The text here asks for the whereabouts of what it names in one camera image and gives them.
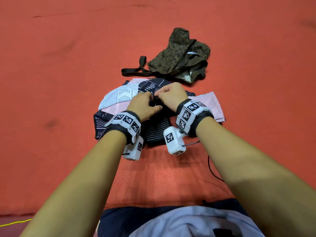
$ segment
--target dark blue garment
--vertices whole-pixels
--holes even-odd
[[[237,211],[247,215],[236,199],[220,200],[212,203],[203,201],[206,207]],[[163,206],[155,208],[120,207],[105,210],[100,218],[98,227],[99,237],[128,237],[133,231],[148,221],[183,206]]]

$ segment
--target black cable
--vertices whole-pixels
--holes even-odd
[[[207,157],[207,163],[209,164],[209,169],[210,169],[212,175],[214,175],[214,173],[213,173],[213,171],[211,170],[211,167],[210,167],[210,156]],[[223,181],[221,178],[217,177],[216,175],[214,175],[214,176],[215,176],[215,178],[218,178],[218,179],[221,180],[222,182],[225,182],[225,181]]]

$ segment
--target wristband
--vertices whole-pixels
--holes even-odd
[[[203,103],[187,99],[177,107],[177,127],[186,135],[195,135],[195,130],[202,119],[207,116],[214,118],[212,111]]]
[[[118,130],[126,136],[127,144],[133,145],[140,134],[141,124],[136,113],[123,111],[113,116],[105,127],[104,134],[111,130]]]

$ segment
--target pink cloth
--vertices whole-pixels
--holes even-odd
[[[219,104],[214,92],[210,92],[210,93],[199,95],[199,96],[189,96],[189,98],[193,100],[198,100],[202,102],[204,105],[206,105],[208,108],[210,108],[214,115],[214,119],[217,122],[225,121],[221,105]],[[102,111],[112,114],[112,115],[116,115],[117,113],[125,111],[129,103],[130,101],[120,102],[108,108],[102,109]]]

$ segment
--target forearm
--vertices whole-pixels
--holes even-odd
[[[21,236],[92,236],[126,137],[109,131],[54,191]]]
[[[315,191],[211,118],[197,136],[220,175],[266,236],[313,236]]]

